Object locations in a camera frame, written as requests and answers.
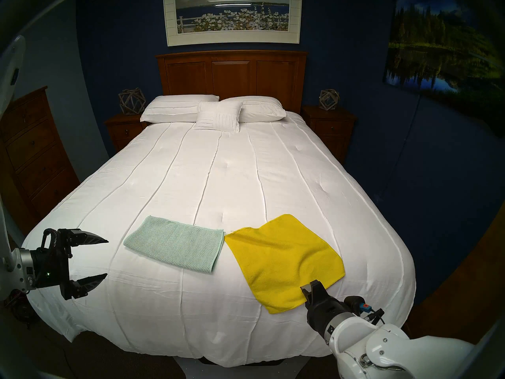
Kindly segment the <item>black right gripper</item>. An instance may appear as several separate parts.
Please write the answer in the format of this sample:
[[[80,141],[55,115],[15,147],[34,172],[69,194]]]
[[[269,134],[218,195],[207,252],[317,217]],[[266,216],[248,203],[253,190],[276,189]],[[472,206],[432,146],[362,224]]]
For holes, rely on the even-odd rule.
[[[306,299],[307,323],[320,336],[329,334],[327,328],[334,318],[339,317],[337,324],[332,325],[336,328],[342,321],[355,317],[355,314],[345,308],[342,302],[329,297],[320,281],[311,281],[300,289]]]

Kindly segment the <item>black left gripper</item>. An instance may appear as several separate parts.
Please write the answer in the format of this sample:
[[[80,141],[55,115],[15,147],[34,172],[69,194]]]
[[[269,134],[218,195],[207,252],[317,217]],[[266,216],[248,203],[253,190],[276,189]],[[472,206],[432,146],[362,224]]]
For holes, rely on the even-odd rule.
[[[108,240],[81,229],[52,229],[43,232],[41,246],[31,250],[36,289],[59,285],[64,300],[86,297],[106,277],[107,273],[70,280],[71,247],[108,243]]]

